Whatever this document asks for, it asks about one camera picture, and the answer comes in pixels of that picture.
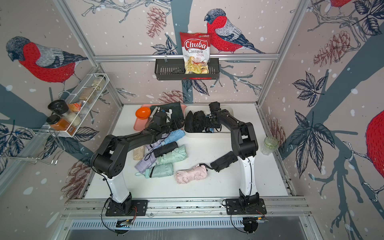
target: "red bird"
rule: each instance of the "red bird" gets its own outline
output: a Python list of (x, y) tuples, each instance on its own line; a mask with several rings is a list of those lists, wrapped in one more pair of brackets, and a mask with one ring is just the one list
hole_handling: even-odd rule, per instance
[(233, 53), (238, 49), (251, 49), (263, 53), (244, 37), (240, 29), (232, 25), (222, 9), (210, 10), (204, 21), (208, 21), (207, 33), (211, 34), (211, 44), (218, 49), (218, 52)]
[[(368, 159), (380, 175), (384, 177), (384, 111), (372, 118), (368, 124), (366, 132), (367, 154), (357, 153), (352, 150), (351, 143), (344, 143), (348, 144), (352, 152), (352, 156), (348, 159), (348, 161), (352, 161), (354, 154), (364, 157)], [(384, 186), (378, 190), (374, 190), (368, 183), (363, 182), (363, 184), (367, 185), (375, 195), (375, 199), (371, 200), (377, 202), (377, 195), (380, 191), (384, 190)]]
[(63, 91), (60, 93), (66, 92), (64, 82), (75, 75), (74, 70), (77, 64), (88, 59), (59, 48), (33, 43), (21, 36), (9, 40), (6, 49), (12, 61), (19, 60), (20, 64), (38, 79), (49, 83), (63, 83)]

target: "white table surface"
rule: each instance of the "white table surface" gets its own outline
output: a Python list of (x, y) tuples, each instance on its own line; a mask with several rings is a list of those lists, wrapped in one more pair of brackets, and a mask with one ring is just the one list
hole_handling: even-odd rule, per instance
[[(262, 123), (253, 104), (226, 104), (232, 107), (235, 118), (243, 122), (251, 122), (258, 143), (264, 140)], [(133, 125), (135, 112), (141, 105), (125, 105), (118, 119), (113, 135), (122, 136), (136, 133)], [(231, 138), (188, 138), (184, 136), (177, 141), (179, 146), (185, 144), (188, 158), (173, 163), (174, 173), (177, 170), (189, 169), (199, 163), (211, 163), (231, 151)], [(237, 197), (240, 188), (240, 161), (232, 163), (228, 168), (216, 172), (208, 170), (208, 177), (187, 184), (177, 184), (174, 176), (146, 179), (135, 176), (133, 150), (127, 154), (123, 176), (133, 198), (166, 198), (166, 197)], [(287, 196), (287, 191), (272, 154), (266, 156), (257, 151), (255, 157), (255, 181), (260, 196)], [(106, 199), (109, 197), (107, 184), (101, 176), (95, 174), (85, 195), (86, 199)]]

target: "mint green folded umbrella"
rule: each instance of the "mint green folded umbrella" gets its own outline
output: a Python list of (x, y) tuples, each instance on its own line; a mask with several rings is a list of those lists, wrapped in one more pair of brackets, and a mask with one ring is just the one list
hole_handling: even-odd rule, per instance
[(185, 145), (175, 148), (172, 152), (164, 154), (157, 158), (160, 164), (166, 164), (170, 162), (180, 162), (188, 157), (185, 151)]

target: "black jar lid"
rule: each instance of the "black jar lid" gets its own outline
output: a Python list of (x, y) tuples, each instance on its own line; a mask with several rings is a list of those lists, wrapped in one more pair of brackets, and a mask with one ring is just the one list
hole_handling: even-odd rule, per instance
[(68, 112), (69, 107), (64, 100), (58, 99), (58, 100), (54, 100), (53, 102), (51, 102), (48, 105), (48, 109), (53, 111), (56, 114), (61, 115), (61, 114)]
[(60, 116), (53, 114), (53, 115), (51, 115), (51, 116), (49, 116), (49, 117), (47, 118), (47, 123), (48, 123), (49, 125), (52, 125), (52, 124), (55, 124), (55, 123), (57, 123), (58, 121), (60, 121), (60, 119), (61, 119)]

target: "orange bowl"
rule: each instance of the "orange bowl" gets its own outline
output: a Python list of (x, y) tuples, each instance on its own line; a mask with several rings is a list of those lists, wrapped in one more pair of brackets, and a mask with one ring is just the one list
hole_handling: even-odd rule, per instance
[(148, 107), (143, 107), (143, 108), (139, 108), (137, 111), (136, 111), (136, 117), (138, 119), (147, 119), (149, 118), (149, 116), (151, 115), (151, 110), (150, 108)]

